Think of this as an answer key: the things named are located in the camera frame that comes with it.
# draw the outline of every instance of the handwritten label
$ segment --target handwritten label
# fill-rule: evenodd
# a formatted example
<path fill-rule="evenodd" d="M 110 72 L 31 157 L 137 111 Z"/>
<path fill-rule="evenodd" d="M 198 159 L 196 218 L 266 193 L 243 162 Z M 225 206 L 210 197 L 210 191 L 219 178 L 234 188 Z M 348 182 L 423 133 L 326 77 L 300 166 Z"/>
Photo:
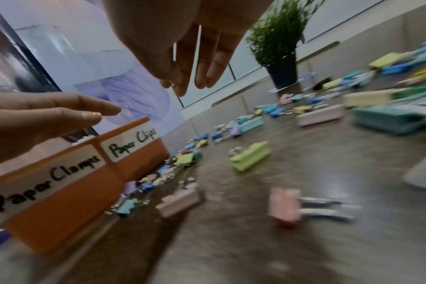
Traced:
<path fill-rule="evenodd" d="M 36 205 L 106 163 L 92 145 L 44 164 L 40 170 L 0 185 L 0 224 Z"/>
<path fill-rule="evenodd" d="M 152 122 L 148 121 L 101 142 L 101 147 L 116 163 L 158 138 Z"/>

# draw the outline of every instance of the brown table surface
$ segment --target brown table surface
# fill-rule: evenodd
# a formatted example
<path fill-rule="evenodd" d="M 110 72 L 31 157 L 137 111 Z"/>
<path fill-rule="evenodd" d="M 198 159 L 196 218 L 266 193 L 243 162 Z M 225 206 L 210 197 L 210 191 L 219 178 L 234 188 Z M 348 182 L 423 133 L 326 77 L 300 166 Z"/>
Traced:
<path fill-rule="evenodd" d="M 367 88 L 405 76 L 379 77 Z M 261 96 L 272 88 L 265 84 Z M 220 116 L 228 103 L 203 118 Z M 426 131 L 395 137 L 355 127 L 349 115 L 305 129 L 293 116 L 263 119 L 263 127 L 205 147 L 199 163 L 155 192 L 148 207 L 117 222 L 62 283 L 425 284 L 426 190 L 402 177 L 426 156 Z M 206 128 L 213 133 L 211 124 Z M 184 127 L 168 138 L 179 148 L 192 138 Z M 269 141 L 272 155 L 235 172 L 228 150 L 260 141 Z M 206 201 L 161 220 L 154 206 L 188 176 L 197 179 Z M 274 187 L 344 199 L 361 206 L 359 218 L 350 224 L 310 219 L 294 230 L 278 229 L 267 216 Z"/>

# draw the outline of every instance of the orange box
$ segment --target orange box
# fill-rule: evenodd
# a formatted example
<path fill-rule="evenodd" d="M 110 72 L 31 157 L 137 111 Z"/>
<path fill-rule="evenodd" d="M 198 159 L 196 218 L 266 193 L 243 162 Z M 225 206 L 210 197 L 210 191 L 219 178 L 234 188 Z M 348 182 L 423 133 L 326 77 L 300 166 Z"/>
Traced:
<path fill-rule="evenodd" d="M 146 117 L 1 176 L 0 224 L 36 252 L 59 248 L 169 156 L 154 132 Z"/>

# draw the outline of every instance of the black plant pot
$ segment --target black plant pot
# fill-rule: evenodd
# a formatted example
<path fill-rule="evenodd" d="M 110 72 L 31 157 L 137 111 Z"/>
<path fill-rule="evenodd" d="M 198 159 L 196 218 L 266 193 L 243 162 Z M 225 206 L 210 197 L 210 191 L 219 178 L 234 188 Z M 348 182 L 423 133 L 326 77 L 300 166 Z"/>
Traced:
<path fill-rule="evenodd" d="M 297 82 L 296 53 L 293 52 L 279 64 L 266 68 L 277 89 L 291 86 Z"/>

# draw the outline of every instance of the person's right hand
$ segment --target person's right hand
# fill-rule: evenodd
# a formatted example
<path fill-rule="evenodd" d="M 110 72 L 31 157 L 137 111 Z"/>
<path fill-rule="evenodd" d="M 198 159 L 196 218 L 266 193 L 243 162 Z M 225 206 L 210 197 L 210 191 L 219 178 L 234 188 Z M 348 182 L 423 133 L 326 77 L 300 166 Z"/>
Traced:
<path fill-rule="evenodd" d="M 185 95 L 200 35 L 195 85 L 212 87 L 273 0 L 103 0 L 118 38 L 163 87 Z M 173 44 L 176 43 L 176 61 Z"/>
<path fill-rule="evenodd" d="M 0 93 L 0 163 L 120 111 L 111 102 L 79 94 Z"/>

